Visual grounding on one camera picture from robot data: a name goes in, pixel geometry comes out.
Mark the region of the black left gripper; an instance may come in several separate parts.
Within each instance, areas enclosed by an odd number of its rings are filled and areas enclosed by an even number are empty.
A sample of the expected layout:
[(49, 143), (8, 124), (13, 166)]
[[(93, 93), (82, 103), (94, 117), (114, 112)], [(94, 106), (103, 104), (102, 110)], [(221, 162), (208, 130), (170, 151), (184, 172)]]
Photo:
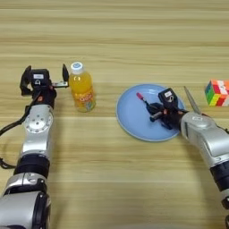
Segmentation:
[[(30, 71), (31, 66), (29, 65), (21, 76), (20, 89), (23, 96), (29, 96), (31, 94), (31, 90), (28, 88), (30, 84)], [(32, 98), (35, 100), (35, 105), (55, 106), (56, 90), (69, 87), (69, 73), (65, 64), (63, 64), (62, 75), (64, 81), (33, 90)]]

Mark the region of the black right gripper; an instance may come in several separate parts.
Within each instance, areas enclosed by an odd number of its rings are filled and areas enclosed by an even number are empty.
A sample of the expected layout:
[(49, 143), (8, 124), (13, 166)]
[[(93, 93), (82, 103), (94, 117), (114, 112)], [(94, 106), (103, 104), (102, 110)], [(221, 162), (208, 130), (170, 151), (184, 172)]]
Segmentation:
[(151, 122), (161, 118), (162, 125), (168, 130), (181, 129), (182, 117), (188, 113), (184, 109), (166, 109), (159, 103), (151, 103), (147, 106), (148, 112), (153, 114), (149, 117)]

